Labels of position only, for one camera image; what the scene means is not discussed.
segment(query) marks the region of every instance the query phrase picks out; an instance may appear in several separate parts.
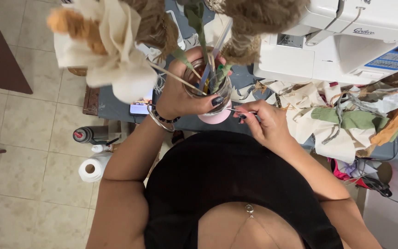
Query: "sewing machine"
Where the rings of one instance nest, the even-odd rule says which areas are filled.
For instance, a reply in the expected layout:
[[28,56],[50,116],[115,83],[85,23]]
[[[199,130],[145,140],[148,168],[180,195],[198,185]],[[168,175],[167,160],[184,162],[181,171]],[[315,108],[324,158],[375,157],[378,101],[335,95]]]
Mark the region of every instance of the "sewing machine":
[[258,77],[366,85],[398,72],[398,1],[311,0],[299,23],[263,37]]

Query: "black top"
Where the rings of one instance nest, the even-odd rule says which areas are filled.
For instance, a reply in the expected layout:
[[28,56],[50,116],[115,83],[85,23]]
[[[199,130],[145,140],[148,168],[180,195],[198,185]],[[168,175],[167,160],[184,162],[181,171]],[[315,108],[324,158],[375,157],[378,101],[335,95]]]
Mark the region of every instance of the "black top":
[[276,212],[307,249],[343,248],[305,178],[248,135],[203,132],[174,146],[151,173],[145,197],[146,249],[197,249],[199,219],[226,202]]

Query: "dark nail polish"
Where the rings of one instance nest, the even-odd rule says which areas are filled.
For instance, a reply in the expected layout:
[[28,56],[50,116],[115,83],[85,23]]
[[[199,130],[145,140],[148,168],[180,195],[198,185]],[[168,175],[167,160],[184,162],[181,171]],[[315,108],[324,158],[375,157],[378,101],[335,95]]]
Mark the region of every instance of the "dark nail polish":
[[212,104],[213,106],[216,106],[216,105],[222,104],[222,102],[224,102],[224,98],[221,97],[221,96],[219,96],[219,97],[214,98],[214,99],[211,101],[211,104]]

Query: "glue bottle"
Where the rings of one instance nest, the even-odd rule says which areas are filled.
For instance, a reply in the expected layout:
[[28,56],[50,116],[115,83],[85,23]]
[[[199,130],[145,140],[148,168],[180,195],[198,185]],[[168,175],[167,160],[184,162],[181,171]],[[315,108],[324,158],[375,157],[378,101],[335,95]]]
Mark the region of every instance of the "glue bottle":
[[103,151],[109,151],[113,148],[113,144],[110,144],[108,146],[105,146],[105,144],[97,144],[97,145],[93,145],[93,147],[91,147],[91,151],[93,151],[94,153],[101,153]]

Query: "woman's left hand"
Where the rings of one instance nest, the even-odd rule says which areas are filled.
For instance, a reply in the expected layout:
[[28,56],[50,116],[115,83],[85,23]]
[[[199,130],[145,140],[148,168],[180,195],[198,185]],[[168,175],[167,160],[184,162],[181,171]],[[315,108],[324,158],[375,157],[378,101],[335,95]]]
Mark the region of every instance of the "woman's left hand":
[[[201,46],[191,48],[186,51],[185,54],[189,62],[203,57]],[[222,64],[225,63],[222,57],[219,57],[217,60]],[[187,66],[176,59],[173,60],[169,66],[169,71],[180,78],[184,76],[186,69]],[[167,75],[161,97],[156,104],[158,114],[164,119],[172,120],[178,116],[188,114],[204,114],[213,110],[224,100],[224,98],[220,97],[218,94],[204,98],[193,98],[185,91],[182,84],[182,82]]]

